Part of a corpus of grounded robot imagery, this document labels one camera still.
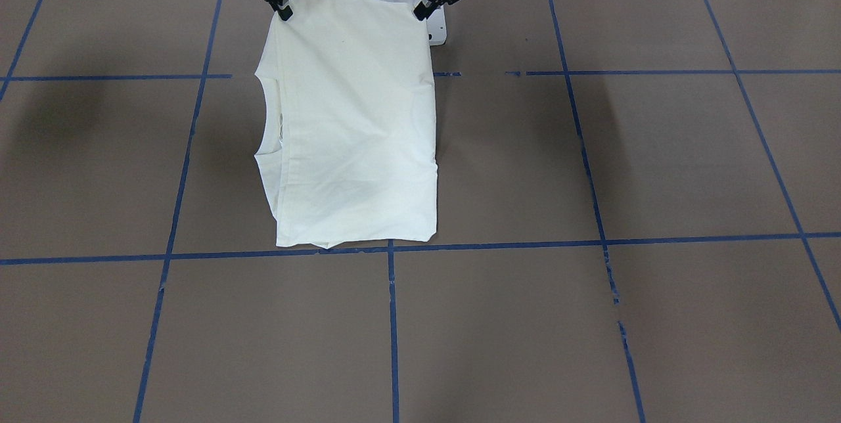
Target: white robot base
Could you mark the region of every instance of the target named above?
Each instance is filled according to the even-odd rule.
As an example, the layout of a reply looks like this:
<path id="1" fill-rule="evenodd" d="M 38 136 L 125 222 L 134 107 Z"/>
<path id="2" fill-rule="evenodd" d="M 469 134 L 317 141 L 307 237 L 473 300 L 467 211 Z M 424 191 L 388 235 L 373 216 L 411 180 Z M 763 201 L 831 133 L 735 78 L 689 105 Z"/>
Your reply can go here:
<path id="1" fill-rule="evenodd" d="M 444 7 L 439 7 L 426 19 L 426 30 L 429 33 L 429 44 L 444 45 L 447 42 L 447 22 L 444 20 Z"/>

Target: blue tape line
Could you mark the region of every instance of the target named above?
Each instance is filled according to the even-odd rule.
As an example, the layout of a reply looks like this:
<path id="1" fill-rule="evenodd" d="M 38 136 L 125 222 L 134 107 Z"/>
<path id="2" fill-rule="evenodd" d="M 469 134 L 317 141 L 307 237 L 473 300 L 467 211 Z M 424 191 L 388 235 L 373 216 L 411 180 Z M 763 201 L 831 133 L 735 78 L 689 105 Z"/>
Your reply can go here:
<path id="1" fill-rule="evenodd" d="M 162 261 L 164 254 L 141 256 L 81 256 L 81 257 L 36 257 L 31 259 L 0 259 L 0 265 L 81 264 L 93 262 Z"/>
<path id="2" fill-rule="evenodd" d="M 202 79 L 233 78 L 228 73 L 213 75 L 78 75 L 78 76 L 12 76 L 9 81 L 117 81 L 117 79 Z"/>
<path id="3" fill-rule="evenodd" d="M 557 70 L 557 71 L 526 71 L 526 76 L 565 76 L 568 75 L 567 70 Z"/>
<path id="4" fill-rule="evenodd" d="M 616 321 L 619 324 L 619 334 L 622 335 L 622 347 L 625 349 L 625 361 L 628 365 L 628 375 L 631 377 L 631 387 L 633 388 L 633 398 L 637 402 L 637 414 L 639 414 L 639 422 L 645 423 L 645 410 L 643 408 L 643 396 L 639 392 L 639 381 L 637 381 L 637 370 L 633 365 L 633 357 L 631 356 L 631 348 L 628 346 L 628 333 L 625 330 L 625 325 L 622 321 Z"/>
<path id="5" fill-rule="evenodd" d="M 30 16 L 30 21 L 26 23 L 26 28 L 24 29 L 24 35 L 20 38 L 20 43 L 18 43 L 18 49 L 14 53 L 14 58 L 12 58 L 12 64 L 9 66 L 9 71 L 6 73 L 6 80 L 3 81 L 3 86 L 0 87 L 0 100 L 6 95 L 6 90 L 9 88 L 9 79 L 12 77 L 14 73 L 14 68 L 18 66 L 18 61 L 20 61 L 20 55 L 24 52 L 24 46 L 26 45 L 26 40 L 29 39 L 30 31 L 32 30 L 32 26 L 35 23 L 35 18 L 38 16 L 38 12 L 41 10 L 41 4 L 44 0 L 38 0 L 36 2 L 34 9 L 32 10 L 32 15 Z"/>
<path id="6" fill-rule="evenodd" d="M 610 282 L 610 291 L 613 293 L 613 303 L 619 304 L 619 289 L 616 287 L 616 280 L 613 279 L 613 268 L 610 265 L 610 250 L 608 250 L 607 238 L 606 235 L 604 235 L 604 223 L 602 223 L 601 220 L 599 199 L 597 193 L 595 192 L 593 172 L 591 171 L 591 166 L 589 166 L 587 145 L 585 143 L 585 139 L 583 139 L 583 129 L 581 129 L 581 120 L 579 117 L 578 106 L 576 104 L 576 94 L 573 91 L 573 82 L 570 78 L 570 67 L 567 66 L 567 55 L 564 50 L 564 38 L 561 37 L 561 28 L 560 24 L 558 24 L 558 14 L 555 12 L 555 0 L 549 0 L 549 10 L 552 13 L 552 23 L 555 25 L 555 37 L 558 40 L 558 52 L 561 56 L 561 66 L 564 68 L 564 80 L 567 84 L 567 95 L 570 97 L 570 108 L 573 112 L 573 120 L 576 122 L 576 135 L 578 135 L 581 145 L 581 160 L 583 162 L 583 169 L 587 174 L 587 181 L 589 181 L 589 193 L 591 193 L 592 196 L 595 223 L 599 229 L 601 252 L 604 255 L 604 268 L 607 270 L 607 279 Z"/>
<path id="7" fill-rule="evenodd" d="M 387 247 L 351 247 L 342 249 L 280 249 L 247 250 L 246 252 L 187 252 L 171 254 L 174 261 L 194 261 L 195 259 L 246 259 L 250 257 L 285 257 L 285 256 L 332 256 L 340 254 L 377 254 L 387 252 Z"/>
<path id="8" fill-rule="evenodd" d="M 806 237 L 808 238 L 833 238 L 833 237 L 841 237 L 841 232 L 834 232 L 834 233 L 807 233 Z"/>
<path id="9" fill-rule="evenodd" d="M 147 344 L 147 356 L 143 363 L 143 373 L 141 375 L 141 385 L 137 391 L 137 403 L 135 405 L 134 423 L 141 421 L 141 413 L 143 412 L 143 400 L 147 393 L 147 384 L 149 382 L 149 372 L 152 363 L 152 354 L 155 351 L 155 339 L 157 337 L 157 327 L 160 322 L 160 309 L 163 306 L 164 292 L 166 291 L 166 279 L 169 276 L 169 265 L 172 254 L 172 249 L 175 247 L 175 234 L 178 228 L 178 216 L 181 213 L 181 201 L 184 197 L 184 189 L 187 184 L 187 171 L 190 166 L 190 150 L 193 145 L 193 136 L 196 133 L 196 123 L 198 121 L 198 114 L 202 106 L 202 97 L 204 96 L 204 86 L 207 82 L 208 69 L 210 69 L 210 55 L 213 54 L 213 43 L 216 37 L 216 26 L 219 23 L 219 12 L 222 10 L 222 0 L 216 0 L 216 9 L 214 10 L 213 23 L 210 26 L 210 37 L 208 37 L 207 51 L 204 54 L 204 67 L 202 68 L 201 82 L 198 84 L 198 94 L 196 96 L 196 106 L 193 109 L 193 121 L 190 124 L 190 135 L 187 137 L 187 150 L 184 152 L 184 163 L 181 168 L 181 181 L 178 185 L 178 195 L 175 200 L 175 208 L 172 213 L 172 228 L 169 234 L 169 240 L 166 244 L 166 255 L 168 258 L 163 263 L 163 268 L 160 271 L 160 284 L 158 286 L 157 300 L 155 302 L 155 313 L 152 315 L 152 324 L 149 330 L 149 342 Z"/>
<path id="10" fill-rule="evenodd" d="M 397 252 L 430 252 L 431 250 L 488 250 L 488 249 L 539 249 L 549 247 L 601 246 L 600 240 L 562 240 L 553 242 L 496 242 L 489 244 L 418 244 L 397 246 Z"/>
<path id="11" fill-rule="evenodd" d="M 697 242 L 738 242 L 749 240 L 799 240 L 799 234 L 740 234 L 723 236 L 689 236 L 664 238 L 610 238 L 610 246 L 639 246 L 640 244 L 686 244 Z"/>
<path id="12" fill-rule="evenodd" d="M 821 288 L 823 289 L 823 296 L 826 297 L 829 309 L 830 311 L 832 311 L 832 317 L 835 318 L 835 325 L 837 325 L 838 330 L 841 331 L 841 315 L 838 314 L 838 308 L 835 306 L 834 300 L 832 300 L 832 294 L 830 294 L 829 292 L 829 287 L 827 286 L 826 280 L 823 279 L 821 268 L 818 267 L 815 256 L 811 252 L 809 240 L 805 231 L 803 231 L 803 226 L 800 222 L 800 218 L 797 217 L 797 211 L 795 211 L 794 204 L 791 201 L 791 196 L 789 195 L 788 189 L 786 188 L 786 183 L 783 181 L 783 177 L 780 174 L 780 169 L 777 168 L 777 163 L 774 160 L 774 156 L 771 153 L 771 148 L 768 145 L 768 141 L 766 141 L 765 139 L 765 133 L 763 133 L 762 127 L 760 126 L 760 120 L 757 117 L 756 112 L 754 111 L 754 105 L 750 102 L 748 91 L 744 87 L 744 82 L 742 82 L 742 76 L 740 75 L 739 70 L 737 70 L 736 68 L 736 62 L 733 60 L 733 54 L 731 54 L 730 48 L 727 46 L 727 41 L 724 40 L 724 33 L 721 31 L 721 26 L 718 24 L 718 19 L 716 19 L 715 13 L 712 10 L 710 0 L 704 0 L 704 4 L 706 5 L 707 12 L 710 13 L 712 24 L 716 28 L 716 32 L 718 33 L 718 39 L 721 40 L 721 46 L 724 48 L 724 53 L 727 55 L 727 60 L 729 60 L 730 62 L 730 67 L 733 69 L 733 75 L 736 76 L 736 82 L 739 83 L 739 90 L 742 91 L 742 98 L 744 98 L 745 105 L 747 105 L 748 107 L 748 112 L 750 114 L 751 120 L 753 120 L 754 127 L 756 127 L 756 133 L 760 136 L 762 147 L 765 149 L 765 154 L 766 156 L 768 156 L 768 162 L 771 164 L 771 169 L 774 171 L 774 176 L 777 178 L 777 183 L 780 185 L 780 190 L 783 193 L 783 198 L 786 198 L 786 205 L 788 205 L 789 212 L 791 213 L 791 219 L 794 220 L 795 226 L 797 228 L 797 233 L 800 235 L 803 247 L 806 249 L 806 253 L 809 256 L 811 268 L 815 271 L 817 282 L 821 285 Z"/>
<path id="13" fill-rule="evenodd" d="M 833 74 L 841 70 L 737 70 L 748 75 L 803 75 Z M 520 75 L 519 71 L 507 71 L 505 75 Z M 526 76 L 592 76 L 592 75 L 733 75 L 733 70 L 549 70 L 526 71 Z"/>
<path id="14" fill-rule="evenodd" d="M 391 418 L 400 423 L 400 389 L 397 358 L 397 290 L 394 286 L 394 240 L 388 240 L 388 314 L 391 320 Z"/>
<path id="15" fill-rule="evenodd" d="M 586 75 L 730 75 L 730 70 L 570 70 L 572 76 Z"/>
<path id="16" fill-rule="evenodd" d="M 841 231 L 807 233 L 808 238 L 841 238 Z M 751 240 L 799 240 L 799 234 L 734 234 L 720 236 L 688 236 L 660 238 L 609 238 L 608 246 L 640 246 L 640 244 L 685 244 L 707 242 L 738 242 Z M 394 246 L 395 252 L 435 252 L 435 250 L 504 250 L 541 249 L 564 247 L 600 246 L 600 240 L 564 240 L 550 242 L 498 242 L 487 244 L 417 244 L 417 246 Z M 382 254 L 388 247 L 346 247 L 337 249 L 279 249 L 245 250 L 244 252 L 185 252 L 179 254 L 149 254 L 139 256 L 82 256 L 82 257 L 34 257 L 0 259 L 0 265 L 72 264 L 85 262 L 128 262 L 128 261 L 192 261 L 192 259 L 246 259 L 251 257 L 277 256 L 329 256 L 340 254 Z"/>
<path id="17" fill-rule="evenodd" d="M 841 70 L 737 70 L 744 75 L 822 75 L 841 73 Z"/>

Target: blue painter's tape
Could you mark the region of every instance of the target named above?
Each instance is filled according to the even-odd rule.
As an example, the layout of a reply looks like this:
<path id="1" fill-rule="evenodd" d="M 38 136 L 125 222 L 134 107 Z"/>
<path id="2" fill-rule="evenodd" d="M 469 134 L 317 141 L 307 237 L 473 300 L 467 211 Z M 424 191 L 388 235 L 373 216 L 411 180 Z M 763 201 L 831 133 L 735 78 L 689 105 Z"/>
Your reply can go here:
<path id="1" fill-rule="evenodd" d="M 567 66 L 567 56 L 564 51 L 564 38 L 561 36 L 561 27 L 558 24 L 558 14 L 555 12 L 555 0 L 549 0 L 549 10 L 552 13 L 552 23 L 555 25 L 555 37 L 558 40 L 558 53 L 561 56 L 561 66 L 564 68 L 564 81 L 567 85 L 567 95 L 570 97 L 570 108 L 573 112 L 573 121 L 576 123 L 576 135 L 579 137 L 581 145 L 581 160 L 583 162 L 583 169 L 587 174 L 587 181 L 589 181 L 589 192 L 593 201 L 593 213 L 595 216 L 595 223 L 599 230 L 599 240 L 601 243 L 602 254 L 604 255 L 604 268 L 607 271 L 607 279 L 610 283 L 610 291 L 613 293 L 613 303 L 619 304 L 619 288 L 616 286 L 616 280 L 613 279 L 613 268 L 610 265 L 610 250 L 607 247 L 607 240 L 604 236 L 604 223 L 601 220 L 601 211 L 599 208 L 598 195 L 595 192 L 595 183 L 593 181 L 593 172 L 589 165 L 589 157 L 587 156 L 587 145 L 583 138 L 583 129 L 581 129 L 581 120 L 576 103 L 576 94 L 573 90 L 573 82 L 570 78 L 570 67 Z"/>
<path id="2" fill-rule="evenodd" d="M 198 83 L 198 94 L 196 96 L 196 106 L 193 109 L 193 121 L 190 124 L 190 133 L 187 136 L 187 149 L 184 152 L 184 162 L 181 168 L 181 181 L 178 185 L 178 193 L 175 200 L 175 208 L 172 213 L 172 227 L 169 234 L 169 240 L 166 244 L 166 255 L 172 254 L 172 249 L 175 246 L 175 234 L 178 228 L 178 216 L 181 213 L 181 201 L 184 197 L 184 187 L 187 184 L 187 171 L 190 166 L 190 150 L 193 145 L 193 137 L 196 133 L 196 123 L 198 121 L 198 114 L 202 106 L 202 97 L 204 96 L 204 86 L 207 82 L 208 68 L 210 67 L 210 55 L 213 54 L 213 43 L 216 37 L 216 27 L 219 24 L 219 13 L 222 10 L 222 0 L 216 0 L 216 9 L 214 10 L 213 23 L 210 26 L 210 37 L 208 37 L 207 51 L 204 55 L 204 67 L 202 68 L 201 82 Z M 149 331 L 149 342 L 147 344 L 147 356 L 145 356 L 143 364 L 143 372 L 141 375 L 141 385 L 137 391 L 137 402 L 135 404 L 134 423 L 141 421 L 141 414 L 143 412 L 143 400 L 145 392 L 147 392 L 147 383 L 149 381 L 149 372 L 152 363 L 152 354 L 155 351 L 155 339 L 157 336 L 157 327 L 160 321 L 160 310 L 163 306 L 164 292 L 166 291 L 166 279 L 169 275 L 169 265 L 171 259 L 167 258 L 164 261 L 163 268 L 160 271 L 160 285 L 158 287 L 157 300 L 155 303 L 155 313 L 152 316 L 152 325 Z"/>
<path id="3" fill-rule="evenodd" d="M 18 49 L 15 51 L 14 57 L 12 58 L 12 64 L 11 66 L 9 66 L 9 71 L 6 73 L 6 80 L 3 82 L 3 86 L 0 87 L 0 100 L 2 100 L 3 97 L 6 95 L 6 90 L 9 88 L 9 80 L 14 74 L 15 67 L 18 66 L 18 61 L 20 61 L 20 55 L 24 52 L 26 40 L 29 39 L 30 31 L 32 31 L 32 26 L 35 23 L 36 17 L 38 17 L 38 12 L 41 10 L 41 4 L 43 3 L 44 0 L 38 0 L 36 2 L 35 7 L 32 10 L 32 15 L 30 16 L 30 21 L 26 23 L 24 35 L 20 38 L 20 42 L 18 43 Z"/>
<path id="4" fill-rule="evenodd" d="M 622 347 L 625 349 L 625 361 L 628 365 L 628 374 L 631 377 L 631 387 L 633 388 L 633 398 L 637 403 L 637 414 L 639 415 L 639 422 L 645 423 L 645 410 L 643 408 L 643 396 L 639 391 L 639 381 L 637 381 L 637 369 L 633 364 L 633 357 L 631 356 L 631 346 L 628 345 L 628 334 L 625 330 L 625 325 L 622 321 L 618 321 L 619 334 L 622 336 Z"/>
<path id="5" fill-rule="evenodd" d="M 833 238 L 833 237 L 841 237 L 841 231 L 835 231 L 832 233 L 807 233 L 806 237 L 808 238 Z"/>
<path id="6" fill-rule="evenodd" d="M 388 315 L 391 321 L 391 412 L 393 423 L 400 423 L 400 388 L 397 355 L 397 290 L 394 286 L 394 240 L 388 240 Z"/>
<path id="7" fill-rule="evenodd" d="M 799 240 L 799 234 L 742 234 L 723 236 L 689 236 L 663 238 L 610 238 L 611 246 L 638 246 L 639 244 L 686 244 L 697 242 L 736 242 L 747 240 Z"/>
<path id="8" fill-rule="evenodd" d="M 566 70 L 558 71 L 526 71 L 526 76 L 565 76 L 568 75 Z"/>
<path id="9" fill-rule="evenodd" d="M 738 70 L 744 75 L 823 75 L 841 73 L 841 70 Z"/>
<path id="10" fill-rule="evenodd" d="M 220 73 L 213 75 L 71 75 L 71 76 L 12 76 L 9 81 L 143 81 L 144 79 L 223 79 L 234 75 Z"/>
<path id="11" fill-rule="evenodd" d="M 730 70 L 571 70 L 572 76 L 588 75 L 732 75 Z"/>
<path id="12" fill-rule="evenodd" d="M 93 262 L 132 262 L 163 261 L 164 254 L 141 256 L 79 256 L 79 257 L 35 257 L 30 259 L 0 259 L 0 265 L 43 265 L 43 264 L 82 264 Z"/>
<path id="13" fill-rule="evenodd" d="M 249 257 L 285 256 L 330 256 L 340 254 L 377 254 L 387 252 L 387 247 L 355 247 L 340 249 L 278 249 L 247 250 L 246 252 L 187 252 L 172 254 L 174 261 L 195 261 L 196 259 L 246 259 Z"/>
<path id="14" fill-rule="evenodd" d="M 718 24 L 718 19 L 716 19 L 715 13 L 712 10 L 710 0 L 704 0 L 704 4 L 706 5 L 706 10 L 710 14 L 710 18 L 712 19 L 712 24 L 713 26 L 715 26 L 716 32 L 718 33 L 718 39 L 721 40 L 721 46 L 724 48 L 724 53 L 725 55 L 727 55 L 727 60 L 729 60 L 730 62 L 730 67 L 733 69 L 733 75 L 736 76 L 736 82 L 739 83 L 739 90 L 742 91 L 742 98 L 744 98 L 744 103 L 748 107 L 748 112 L 750 114 L 751 120 L 754 122 L 756 133 L 760 136 L 762 147 L 765 149 L 765 155 L 768 157 L 768 162 L 771 165 L 771 169 L 774 171 L 774 176 L 777 179 L 777 183 L 780 185 L 780 190 L 783 193 L 783 198 L 786 199 L 786 205 L 789 208 L 791 219 L 795 223 L 797 233 L 800 235 L 801 241 L 803 243 L 803 248 L 806 249 L 809 261 L 811 262 L 812 270 L 814 270 L 815 276 L 817 277 L 817 282 L 821 286 L 823 296 L 824 298 L 826 298 L 829 309 L 832 312 L 832 317 L 835 318 L 835 325 L 838 327 L 838 330 L 841 331 L 841 315 L 838 314 L 838 307 L 835 306 L 835 302 L 832 299 L 832 294 L 830 294 L 829 292 L 829 287 L 827 286 L 826 280 L 823 279 L 821 268 L 818 267 L 815 256 L 811 251 L 811 246 L 809 246 L 808 237 L 806 235 L 806 232 L 803 231 L 803 226 L 800 222 L 800 218 L 797 216 L 797 211 L 794 208 L 794 204 L 791 201 L 791 196 L 789 195 L 788 189 L 786 188 L 786 183 L 783 181 L 783 177 L 780 174 L 780 169 L 777 167 L 777 163 L 774 160 L 774 154 L 771 153 L 771 148 L 768 144 L 767 139 L 765 139 L 765 133 L 763 133 L 762 131 L 762 126 L 760 126 L 760 119 L 757 117 L 756 112 L 754 111 L 753 103 L 750 102 L 748 91 L 744 86 L 744 82 L 742 82 L 742 76 L 739 70 L 736 68 L 736 62 L 733 60 L 733 54 L 731 54 L 730 48 L 727 46 L 727 40 L 724 39 L 724 33 L 723 31 L 721 31 L 721 26 Z"/>
<path id="15" fill-rule="evenodd" d="M 488 250 L 488 249 L 539 249 L 549 247 L 601 246 L 600 240 L 562 240 L 553 242 L 497 242 L 489 244 L 418 244 L 397 246 L 397 252 L 429 252 L 429 250 Z"/>

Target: white t-shirt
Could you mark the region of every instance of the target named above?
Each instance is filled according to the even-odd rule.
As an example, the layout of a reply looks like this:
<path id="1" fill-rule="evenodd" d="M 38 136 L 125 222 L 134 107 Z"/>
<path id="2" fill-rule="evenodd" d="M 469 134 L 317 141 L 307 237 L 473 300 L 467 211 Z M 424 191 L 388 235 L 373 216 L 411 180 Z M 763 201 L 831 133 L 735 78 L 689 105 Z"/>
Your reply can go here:
<path id="1" fill-rule="evenodd" d="M 438 166 L 426 24 L 405 3 L 289 4 L 256 70 L 267 118 L 255 157 L 277 245 L 429 240 Z"/>

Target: grid line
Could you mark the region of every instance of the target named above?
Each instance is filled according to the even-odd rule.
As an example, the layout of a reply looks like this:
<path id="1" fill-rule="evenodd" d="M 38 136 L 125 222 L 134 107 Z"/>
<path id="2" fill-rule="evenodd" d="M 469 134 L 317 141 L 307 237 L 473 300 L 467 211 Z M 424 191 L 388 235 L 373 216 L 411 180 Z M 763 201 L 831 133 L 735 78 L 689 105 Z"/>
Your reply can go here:
<path id="1" fill-rule="evenodd" d="M 71 76 L 5 76 L 4 81 L 117 81 L 117 79 L 227 79 L 233 78 L 230 73 L 178 74 L 178 75 L 71 75 Z"/>
<path id="2" fill-rule="evenodd" d="M 841 231 L 806 233 L 808 238 L 841 238 Z M 799 240 L 800 234 L 734 234 L 718 236 L 686 236 L 660 238 L 608 238 L 608 246 L 642 246 L 643 244 L 687 244 L 710 242 L 745 242 L 758 240 Z M 475 244 L 412 244 L 412 246 L 394 246 L 394 252 L 437 252 L 438 250 L 508 250 L 508 249 L 560 249 L 568 247 L 601 246 L 600 240 L 562 240 L 550 242 L 501 242 Z M 13 265 L 48 265 L 79 264 L 93 262 L 130 262 L 130 261 L 196 261 L 196 259 L 247 259 L 255 257 L 294 257 L 294 256 L 339 256 L 347 254 L 383 254 L 387 246 L 344 247 L 333 249 L 274 249 L 243 250 L 242 252 L 181 252 L 166 254 L 141 254 L 126 256 L 71 256 L 71 257 L 31 257 L 18 259 L 0 259 L 0 267 Z"/>
<path id="3" fill-rule="evenodd" d="M 806 232 L 803 231 L 803 225 L 800 222 L 800 218 L 797 216 L 797 211 L 794 208 L 793 201 L 791 201 L 791 196 L 789 195 L 788 189 L 786 188 L 786 183 L 783 181 L 780 169 L 777 167 L 777 163 L 774 160 L 774 154 L 771 153 L 771 148 L 768 144 L 767 139 L 765 138 L 765 133 L 763 133 L 762 131 L 762 126 L 760 126 L 760 119 L 757 117 L 756 112 L 754 111 L 754 105 L 750 102 L 748 91 L 744 86 L 744 82 L 742 82 L 741 72 L 736 68 L 736 62 L 735 60 L 733 60 L 733 54 L 731 54 L 730 48 L 727 46 L 727 40 L 724 39 L 724 33 L 723 31 L 721 31 L 721 26 L 718 24 L 716 14 L 712 10 L 710 0 L 704 0 L 704 4 L 706 5 L 706 10 L 710 14 L 710 18 L 712 19 L 712 24 L 713 26 L 715 26 L 716 32 L 718 33 L 718 39 L 721 40 L 721 46 L 724 48 L 724 53 L 725 55 L 727 55 L 727 60 L 730 62 L 730 67 L 733 69 L 733 75 L 736 77 L 736 82 L 739 83 L 739 90 L 742 91 L 742 98 L 744 98 L 744 103 L 748 107 L 748 112 L 750 114 L 751 120 L 753 120 L 754 127 L 756 127 L 756 133 L 760 136 L 760 141 L 762 142 L 762 146 L 765 149 L 766 156 L 768 156 L 768 162 L 771 165 L 771 169 L 774 171 L 777 183 L 780 185 L 780 190 L 783 194 L 783 198 L 786 198 L 786 205 L 788 205 L 789 212 L 791 214 L 791 219 L 795 223 L 795 227 L 797 228 L 797 233 L 800 235 L 803 247 L 804 249 L 806 249 L 806 254 L 809 258 L 809 261 L 811 262 L 811 268 L 812 270 L 814 270 L 815 276 L 817 277 L 817 282 L 821 286 L 823 296 L 824 298 L 826 298 L 827 304 L 829 305 L 829 310 L 832 312 L 832 317 L 835 318 L 835 325 L 838 327 L 838 330 L 841 331 L 841 316 L 838 315 L 838 308 L 835 306 L 835 302 L 832 300 L 832 294 L 830 294 L 826 280 L 824 280 L 823 278 L 823 273 L 821 273 L 820 265 L 817 264 L 815 255 L 811 251 L 811 246 L 809 246 L 809 240 L 806 235 Z"/>
<path id="4" fill-rule="evenodd" d="M 196 135 L 196 123 L 198 123 L 198 115 L 201 111 L 202 97 L 204 97 L 204 86 L 207 82 L 208 69 L 210 69 L 210 55 L 213 54 L 214 38 L 216 37 L 216 26 L 219 23 L 219 13 L 222 10 L 222 0 L 216 0 L 216 9 L 214 10 L 213 23 L 210 26 L 210 36 L 208 36 L 207 51 L 204 55 L 204 67 L 202 68 L 201 82 L 198 84 L 198 94 L 196 95 L 196 105 L 193 108 L 193 121 L 190 124 L 190 133 L 187 136 L 187 148 L 184 152 L 184 162 L 181 166 L 181 180 L 178 185 L 178 193 L 175 200 L 175 208 L 172 212 L 172 227 L 169 234 L 169 240 L 166 244 L 166 258 L 163 262 L 163 268 L 160 271 L 160 284 L 158 285 L 157 298 L 155 302 L 155 312 L 152 315 L 152 323 L 149 330 L 149 342 L 147 344 L 147 354 L 143 363 L 143 372 L 141 375 L 141 383 L 137 391 L 137 402 L 135 404 L 134 423 L 141 421 L 141 414 L 143 412 L 143 401 L 145 393 L 147 392 L 147 384 L 149 382 L 149 372 L 151 370 L 152 354 L 155 351 L 155 339 L 157 337 L 157 327 L 160 322 L 160 310 L 163 306 L 163 298 L 166 291 L 166 279 L 169 276 L 169 265 L 171 263 L 172 250 L 175 246 L 175 235 L 178 229 L 178 217 L 181 214 L 181 201 L 184 198 L 184 189 L 187 184 L 187 172 L 190 166 L 190 150 L 193 146 L 193 137 Z"/>
<path id="5" fill-rule="evenodd" d="M 833 69 L 780 69 L 780 70 L 538 70 L 507 71 L 505 75 L 522 76 L 603 76 L 603 75 L 832 75 L 841 74 Z"/>
<path id="6" fill-rule="evenodd" d="M 394 280 L 394 240 L 388 240 L 388 317 L 391 330 L 391 419 L 400 423 L 400 387 L 397 356 L 397 288 Z"/>
<path id="7" fill-rule="evenodd" d="M 610 291 L 613 292 L 613 304 L 617 306 L 619 304 L 619 290 L 616 287 L 616 281 L 613 277 L 613 269 L 610 265 L 610 249 L 608 246 L 607 237 L 604 234 L 604 223 L 602 223 L 601 220 L 601 212 L 599 211 L 599 199 L 597 196 L 597 192 L 595 192 L 593 174 L 591 168 L 589 167 L 587 147 L 585 139 L 583 138 L 583 130 L 581 127 L 578 107 L 576 105 L 576 94 L 574 93 L 573 82 L 572 78 L 570 77 L 570 67 L 567 64 L 566 52 L 564 51 L 564 39 L 561 37 L 561 28 L 560 24 L 558 23 L 558 14 L 555 10 L 555 0 L 549 0 L 549 10 L 550 13 L 552 13 L 553 25 L 555 25 L 555 37 L 558 40 L 558 52 L 561 56 L 562 69 L 564 69 L 564 82 L 567 85 L 567 94 L 570 97 L 570 108 L 572 109 L 573 120 L 574 123 L 576 123 L 576 133 L 579 137 L 579 141 L 581 144 L 581 160 L 583 162 L 583 168 L 585 168 L 585 172 L 587 174 L 587 180 L 589 181 L 589 190 L 591 190 L 591 196 L 593 199 L 593 213 L 595 214 L 595 222 L 597 223 L 599 229 L 599 240 L 601 242 L 601 250 L 604 255 L 604 268 L 606 268 L 607 270 L 607 279 L 610 282 Z M 628 377 L 631 379 L 631 390 L 633 390 L 634 402 L 636 402 L 637 404 L 637 417 L 639 417 L 640 423 L 645 423 L 643 397 L 642 393 L 640 393 L 639 382 L 637 381 L 637 373 L 634 370 L 633 356 L 631 356 L 631 350 L 627 342 L 627 333 L 625 333 L 625 328 L 622 325 L 622 322 L 619 323 L 619 328 L 620 334 L 622 336 L 622 344 L 625 349 L 625 360 L 627 361 Z"/>
<path id="8" fill-rule="evenodd" d="M 18 49 L 14 53 L 14 58 L 12 58 L 12 64 L 9 66 L 9 71 L 6 73 L 6 78 L 3 80 L 3 86 L 0 87 L 0 100 L 3 100 L 3 97 L 6 95 L 6 90 L 9 88 L 9 81 L 12 75 L 14 74 L 15 67 L 18 66 L 18 61 L 20 60 L 20 55 L 24 52 L 24 46 L 26 45 L 26 40 L 29 39 L 30 31 L 32 30 L 32 26 L 35 23 L 36 17 L 38 17 L 38 13 L 41 10 L 41 4 L 44 3 L 44 0 L 38 0 L 35 4 L 34 9 L 32 10 L 32 15 L 30 16 L 30 21 L 26 23 L 26 28 L 24 29 L 24 35 L 20 38 L 20 43 L 18 43 Z"/>

